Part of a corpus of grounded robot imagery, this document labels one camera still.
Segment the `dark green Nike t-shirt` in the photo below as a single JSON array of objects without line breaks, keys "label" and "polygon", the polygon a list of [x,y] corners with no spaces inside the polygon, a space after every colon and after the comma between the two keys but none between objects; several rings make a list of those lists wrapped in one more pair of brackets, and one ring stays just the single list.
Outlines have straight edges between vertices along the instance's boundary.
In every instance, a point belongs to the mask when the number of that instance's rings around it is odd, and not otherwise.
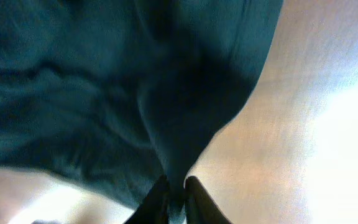
[{"label": "dark green Nike t-shirt", "polygon": [[270,1],[0,1],[0,168],[44,170],[137,208],[183,182],[243,109],[282,8]]}]

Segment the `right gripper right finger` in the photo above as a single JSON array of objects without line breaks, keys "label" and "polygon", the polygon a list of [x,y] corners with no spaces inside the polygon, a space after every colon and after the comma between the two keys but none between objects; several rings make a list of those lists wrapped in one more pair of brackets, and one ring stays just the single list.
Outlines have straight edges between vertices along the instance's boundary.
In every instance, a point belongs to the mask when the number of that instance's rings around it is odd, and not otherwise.
[{"label": "right gripper right finger", "polygon": [[231,224],[195,176],[185,182],[187,224]]}]

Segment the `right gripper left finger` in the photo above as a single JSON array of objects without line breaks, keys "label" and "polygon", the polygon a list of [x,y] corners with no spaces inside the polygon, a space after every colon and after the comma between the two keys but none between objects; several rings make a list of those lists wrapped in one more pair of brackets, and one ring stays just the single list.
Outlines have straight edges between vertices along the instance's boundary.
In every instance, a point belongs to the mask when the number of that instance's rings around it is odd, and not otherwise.
[{"label": "right gripper left finger", "polygon": [[169,183],[161,176],[124,224],[168,224]]}]

